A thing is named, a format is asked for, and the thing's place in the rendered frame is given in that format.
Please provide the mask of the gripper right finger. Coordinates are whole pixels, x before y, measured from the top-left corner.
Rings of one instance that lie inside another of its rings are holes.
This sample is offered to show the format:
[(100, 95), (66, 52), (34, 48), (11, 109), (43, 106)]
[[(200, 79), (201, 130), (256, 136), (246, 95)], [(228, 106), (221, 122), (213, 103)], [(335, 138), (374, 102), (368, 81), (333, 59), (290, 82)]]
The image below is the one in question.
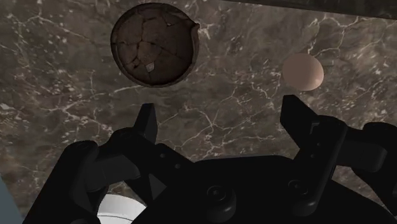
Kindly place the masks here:
[[(397, 216), (397, 126), (369, 122), (362, 129), (318, 115), (295, 95), (282, 98), (280, 123), (299, 151), (288, 183), (292, 217), (327, 217), (344, 211), (359, 217)], [(331, 179), (349, 167), (384, 203), (365, 199)]]

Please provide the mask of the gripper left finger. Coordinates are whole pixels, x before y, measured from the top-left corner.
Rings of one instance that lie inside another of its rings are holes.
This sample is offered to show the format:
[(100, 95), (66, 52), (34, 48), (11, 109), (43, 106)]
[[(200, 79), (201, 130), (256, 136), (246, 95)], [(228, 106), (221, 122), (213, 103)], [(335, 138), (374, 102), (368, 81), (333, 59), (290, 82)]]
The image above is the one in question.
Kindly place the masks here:
[(136, 184), (144, 200), (154, 201), (149, 175), (164, 185), (179, 182), (192, 162), (164, 144), (158, 144), (153, 104), (143, 104), (133, 127), (112, 133), (99, 146), (78, 141), (59, 157), (23, 224), (101, 224), (97, 212), (108, 186)]

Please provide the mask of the beige egg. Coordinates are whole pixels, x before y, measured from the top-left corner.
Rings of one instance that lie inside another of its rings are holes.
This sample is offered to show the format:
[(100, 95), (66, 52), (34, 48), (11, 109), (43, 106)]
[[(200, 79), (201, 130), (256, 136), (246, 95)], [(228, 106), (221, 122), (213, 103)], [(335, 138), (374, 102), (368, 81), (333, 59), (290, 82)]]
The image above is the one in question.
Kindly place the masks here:
[(314, 56), (296, 53), (284, 61), (282, 77), (289, 86), (299, 91), (311, 91), (322, 84), (324, 69)]

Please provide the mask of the brown cracked round bowl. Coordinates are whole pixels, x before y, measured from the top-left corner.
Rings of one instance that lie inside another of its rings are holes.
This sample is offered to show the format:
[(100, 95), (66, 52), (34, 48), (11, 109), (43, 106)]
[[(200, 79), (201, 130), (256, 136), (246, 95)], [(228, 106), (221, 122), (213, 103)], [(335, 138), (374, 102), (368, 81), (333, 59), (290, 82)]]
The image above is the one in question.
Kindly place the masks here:
[(139, 4), (115, 23), (111, 53), (122, 74), (134, 83), (169, 87), (193, 70), (199, 55), (199, 28), (175, 6)]

